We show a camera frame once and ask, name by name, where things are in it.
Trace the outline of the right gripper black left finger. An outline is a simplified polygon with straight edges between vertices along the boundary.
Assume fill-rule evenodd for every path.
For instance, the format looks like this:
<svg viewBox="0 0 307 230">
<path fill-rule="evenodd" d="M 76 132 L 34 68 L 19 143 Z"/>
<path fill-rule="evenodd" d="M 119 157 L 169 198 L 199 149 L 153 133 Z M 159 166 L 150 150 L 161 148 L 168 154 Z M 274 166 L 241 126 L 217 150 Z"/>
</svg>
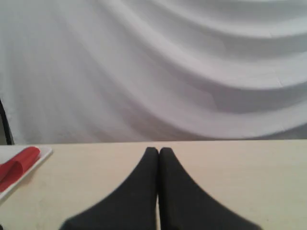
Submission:
<svg viewBox="0 0 307 230">
<path fill-rule="evenodd" d="M 159 153 L 147 147 L 124 182 L 103 200 L 67 219 L 62 230 L 154 230 Z"/>
</svg>

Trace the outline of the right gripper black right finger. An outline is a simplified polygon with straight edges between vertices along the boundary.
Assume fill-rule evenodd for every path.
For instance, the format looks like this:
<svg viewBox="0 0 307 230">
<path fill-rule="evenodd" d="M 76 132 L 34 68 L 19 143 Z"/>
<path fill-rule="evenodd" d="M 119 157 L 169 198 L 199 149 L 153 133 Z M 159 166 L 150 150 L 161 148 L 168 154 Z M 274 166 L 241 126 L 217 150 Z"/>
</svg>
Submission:
<svg viewBox="0 0 307 230">
<path fill-rule="evenodd" d="M 163 230 L 259 230 L 206 193 L 171 148 L 159 154 L 159 214 Z"/>
</svg>

